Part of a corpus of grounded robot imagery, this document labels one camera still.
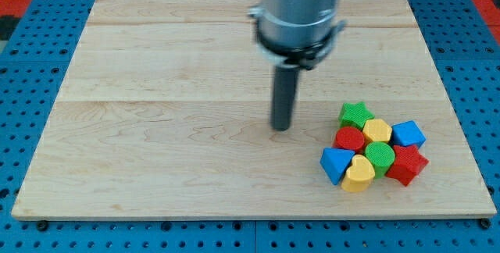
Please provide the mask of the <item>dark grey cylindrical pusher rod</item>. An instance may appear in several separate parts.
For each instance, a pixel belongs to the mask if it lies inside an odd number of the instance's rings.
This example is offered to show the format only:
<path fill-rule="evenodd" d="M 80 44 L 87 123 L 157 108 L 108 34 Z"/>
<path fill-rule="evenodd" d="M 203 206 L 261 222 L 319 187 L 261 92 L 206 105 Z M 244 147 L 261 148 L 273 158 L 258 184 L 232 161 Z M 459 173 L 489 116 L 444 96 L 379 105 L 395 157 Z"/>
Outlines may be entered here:
<path fill-rule="evenodd" d="M 291 125 L 300 69 L 295 65 L 275 66 L 270 124 L 274 130 L 285 131 Z"/>

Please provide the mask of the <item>black mounting flange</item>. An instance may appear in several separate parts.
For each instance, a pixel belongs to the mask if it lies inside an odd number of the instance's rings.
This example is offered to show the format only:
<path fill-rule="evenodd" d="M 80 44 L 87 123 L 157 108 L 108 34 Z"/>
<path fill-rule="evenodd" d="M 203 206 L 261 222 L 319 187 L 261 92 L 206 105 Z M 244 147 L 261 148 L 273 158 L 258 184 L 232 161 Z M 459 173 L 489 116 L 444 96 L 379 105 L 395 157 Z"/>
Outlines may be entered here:
<path fill-rule="evenodd" d="M 274 62 L 296 65 L 301 69 L 312 70 L 334 49 L 337 35 L 345 29 L 345 21 L 333 25 L 327 35 L 309 46 L 288 47 L 278 45 L 266 38 L 259 29 L 260 21 L 255 23 L 255 43 L 266 58 Z"/>

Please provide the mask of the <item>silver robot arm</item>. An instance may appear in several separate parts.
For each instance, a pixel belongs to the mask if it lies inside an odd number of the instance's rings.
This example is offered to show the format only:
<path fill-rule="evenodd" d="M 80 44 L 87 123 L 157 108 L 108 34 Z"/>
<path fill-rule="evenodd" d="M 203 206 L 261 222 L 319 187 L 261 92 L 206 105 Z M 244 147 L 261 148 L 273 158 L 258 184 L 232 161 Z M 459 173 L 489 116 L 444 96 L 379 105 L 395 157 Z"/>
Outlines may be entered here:
<path fill-rule="evenodd" d="M 345 22 L 333 24 L 338 0 L 260 0 L 248 15 L 255 42 L 274 63 L 270 125 L 291 126 L 299 74 L 317 67 L 333 50 Z"/>

